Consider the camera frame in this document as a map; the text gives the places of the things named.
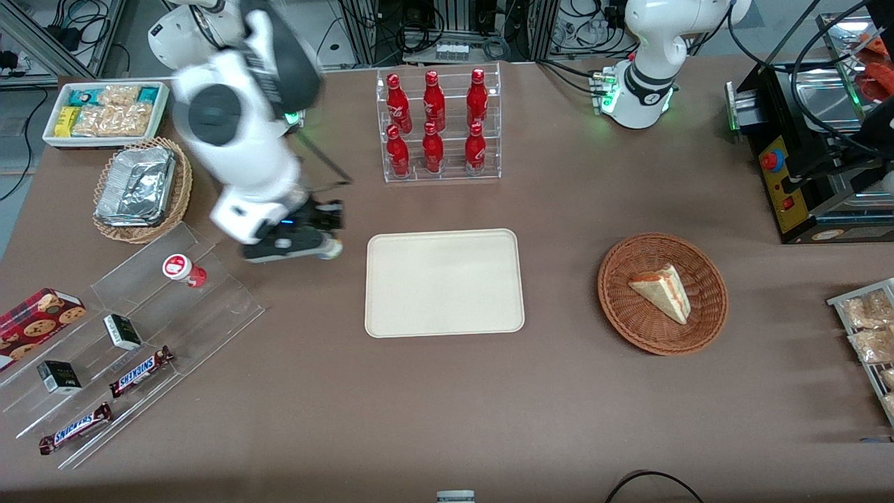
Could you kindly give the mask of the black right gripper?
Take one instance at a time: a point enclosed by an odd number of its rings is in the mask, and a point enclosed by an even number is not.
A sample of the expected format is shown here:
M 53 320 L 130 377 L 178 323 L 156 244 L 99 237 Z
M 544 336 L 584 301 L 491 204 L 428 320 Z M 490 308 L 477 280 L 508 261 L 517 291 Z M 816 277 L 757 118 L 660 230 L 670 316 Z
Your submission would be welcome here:
M 320 203 L 309 198 L 306 203 L 287 214 L 279 223 L 281 238 L 310 238 L 329 235 L 335 238 L 344 228 L 344 204 L 341 200 Z

